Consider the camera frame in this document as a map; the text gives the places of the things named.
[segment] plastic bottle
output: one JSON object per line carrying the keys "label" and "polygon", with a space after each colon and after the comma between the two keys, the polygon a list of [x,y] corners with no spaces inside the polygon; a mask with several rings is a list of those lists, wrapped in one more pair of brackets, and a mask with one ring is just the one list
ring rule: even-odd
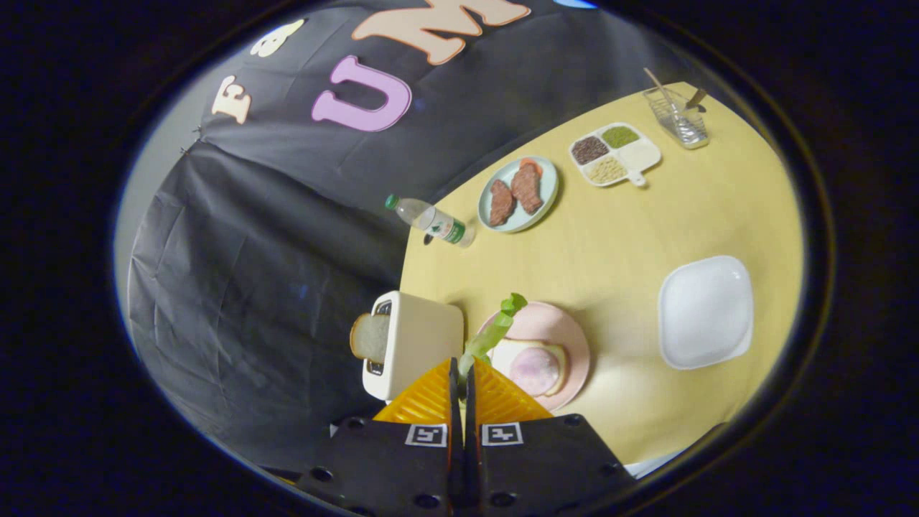
{"label": "plastic bottle", "polygon": [[442,238],[459,247],[467,247],[475,238],[475,230],[430,203],[390,195],[386,198],[386,208],[395,211],[403,221],[428,235]]}

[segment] wire basket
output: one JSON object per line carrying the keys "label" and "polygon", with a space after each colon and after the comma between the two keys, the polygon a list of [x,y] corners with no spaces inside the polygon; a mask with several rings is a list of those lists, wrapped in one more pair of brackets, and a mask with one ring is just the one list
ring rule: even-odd
{"label": "wire basket", "polygon": [[652,88],[641,92],[648,100],[648,105],[654,112],[654,118],[686,149],[695,149],[707,144],[709,132],[705,129],[705,122],[702,120],[698,107],[684,109],[688,99],[670,88],[665,88],[665,90],[667,95],[674,100],[679,111],[674,111],[660,89]]}

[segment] green vegetable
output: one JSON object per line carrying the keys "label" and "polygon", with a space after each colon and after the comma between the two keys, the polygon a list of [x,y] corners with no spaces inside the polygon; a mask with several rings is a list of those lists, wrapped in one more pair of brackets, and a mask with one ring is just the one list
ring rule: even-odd
{"label": "green vegetable", "polygon": [[613,149],[619,149],[625,144],[631,144],[638,140],[638,135],[625,126],[616,126],[603,132],[603,139],[607,141]]}
{"label": "green vegetable", "polygon": [[507,331],[514,325],[514,315],[527,306],[527,299],[517,293],[501,302],[501,311],[494,317],[492,323],[482,329],[466,343],[465,351],[459,358],[459,385],[466,385],[466,373],[475,363],[475,358],[491,363],[486,355],[488,350],[497,346],[505,338]]}

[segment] pink letter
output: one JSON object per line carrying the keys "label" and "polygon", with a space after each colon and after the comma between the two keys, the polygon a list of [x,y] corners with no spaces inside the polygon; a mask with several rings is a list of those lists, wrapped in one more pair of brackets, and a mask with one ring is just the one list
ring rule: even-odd
{"label": "pink letter", "polygon": [[412,89],[402,79],[358,64],[353,55],[338,62],[330,78],[336,85],[354,81],[376,88],[386,96],[386,102],[371,111],[338,100],[334,93],[325,90],[312,105],[314,121],[329,120],[366,132],[383,131],[399,121],[412,104]]}

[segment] yellow table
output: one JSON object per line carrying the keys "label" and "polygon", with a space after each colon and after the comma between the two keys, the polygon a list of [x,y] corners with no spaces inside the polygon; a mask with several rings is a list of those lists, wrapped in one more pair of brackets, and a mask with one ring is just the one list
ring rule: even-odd
{"label": "yellow table", "polygon": [[[670,88],[689,98],[695,88]],[[582,413],[624,463],[668,454],[730,419],[754,394],[785,344],[797,311],[802,232],[791,182],[766,141],[735,113],[706,98],[706,147],[686,150],[636,93],[568,121],[523,145],[451,192],[437,206],[470,222],[475,242],[423,246],[412,230],[401,290],[454,304],[467,338],[509,293],[566,310],[590,343],[593,365],[581,393],[559,414]],[[589,185],[568,155],[577,138],[615,121],[634,125],[661,149],[628,181]],[[541,155],[556,166],[555,205],[538,224],[500,234],[476,217],[479,195],[511,160]],[[677,371],[659,353],[657,296],[675,268],[732,255],[750,271],[754,336],[743,356]]]}

